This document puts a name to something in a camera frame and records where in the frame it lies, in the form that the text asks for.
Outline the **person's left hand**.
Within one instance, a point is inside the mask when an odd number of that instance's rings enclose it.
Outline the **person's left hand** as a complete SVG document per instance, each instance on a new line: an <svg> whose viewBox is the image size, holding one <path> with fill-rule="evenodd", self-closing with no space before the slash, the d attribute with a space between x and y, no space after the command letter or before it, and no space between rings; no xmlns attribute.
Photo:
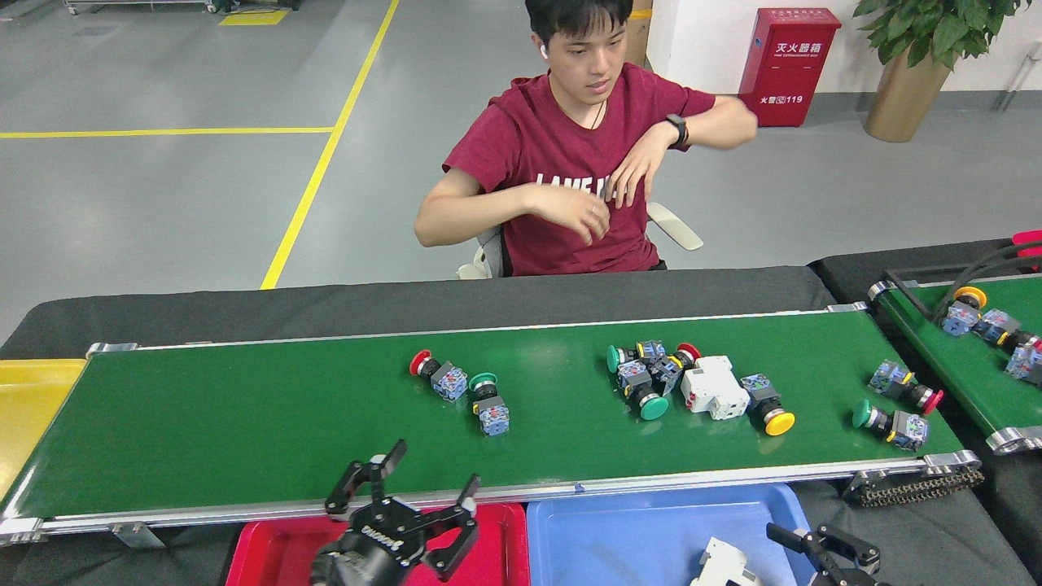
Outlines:
<svg viewBox="0 0 1042 586"><path fill-rule="evenodd" d="M637 139L628 154L609 177L607 196L614 207L630 207L641 182L654 184L667 149L680 137L676 126L662 121Z"/></svg>

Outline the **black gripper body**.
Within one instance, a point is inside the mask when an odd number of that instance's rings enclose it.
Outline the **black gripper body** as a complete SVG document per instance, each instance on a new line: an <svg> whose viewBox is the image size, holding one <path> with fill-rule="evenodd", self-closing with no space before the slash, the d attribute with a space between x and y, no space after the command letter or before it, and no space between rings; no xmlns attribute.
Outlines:
<svg viewBox="0 0 1042 586"><path fill-rule="evenodd" d="M402 585L425 561L431 517L401 500L359 508L347 530L320 548L311 564L311 585Z"/></svg>

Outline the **person's right hand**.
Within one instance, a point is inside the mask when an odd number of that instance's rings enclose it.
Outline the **person's right hand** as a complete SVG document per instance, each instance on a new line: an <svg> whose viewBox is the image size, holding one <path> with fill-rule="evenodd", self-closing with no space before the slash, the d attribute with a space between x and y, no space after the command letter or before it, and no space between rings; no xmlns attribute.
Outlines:
<svg viewBox="0 0 1042 586"><path fill-rule="evenodd" d="M585 190L536 185L528 206L535 216L576 234L585 245L592 245L610 229L606 201Z"/></svg>

